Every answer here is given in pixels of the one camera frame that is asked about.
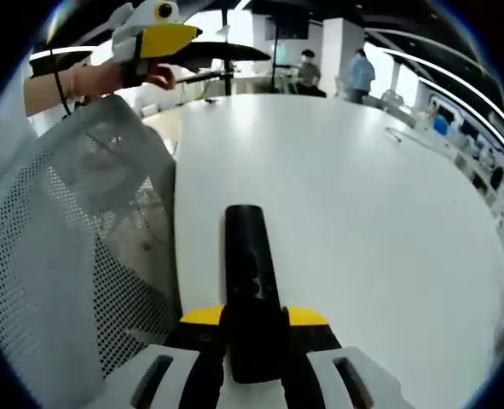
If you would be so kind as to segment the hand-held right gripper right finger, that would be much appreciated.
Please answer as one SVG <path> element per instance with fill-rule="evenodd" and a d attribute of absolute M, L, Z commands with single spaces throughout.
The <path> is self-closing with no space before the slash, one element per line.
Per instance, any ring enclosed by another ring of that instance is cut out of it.
<path fill-rule="evenodd" d="M 281 385 L 289 408 L 411 408 L 398 379 L 356 347 L 344 347 L 327 319 L 288 307 Z"/>

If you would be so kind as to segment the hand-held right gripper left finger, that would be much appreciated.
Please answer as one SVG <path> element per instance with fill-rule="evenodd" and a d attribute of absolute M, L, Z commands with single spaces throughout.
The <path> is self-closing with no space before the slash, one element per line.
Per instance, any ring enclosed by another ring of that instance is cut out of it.
<path fill-rule="evenodd" d="M 105 379 L 91 408 L 215 408 L 226 349 L 223 305 L 185 314 L 165 343 L 148 345 Z"/>

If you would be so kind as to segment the person's left hand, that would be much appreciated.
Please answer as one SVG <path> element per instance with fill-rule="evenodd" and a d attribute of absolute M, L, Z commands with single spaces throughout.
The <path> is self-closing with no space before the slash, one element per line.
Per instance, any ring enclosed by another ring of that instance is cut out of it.
<path fill-rule="evenodd" d="M 164 90 L 174 89 L 176 78 L 173 71 L 157 60 L 139 60 L 126 62 L 121 66 L 121 83 L 123 89 L 152 84 Z"/>

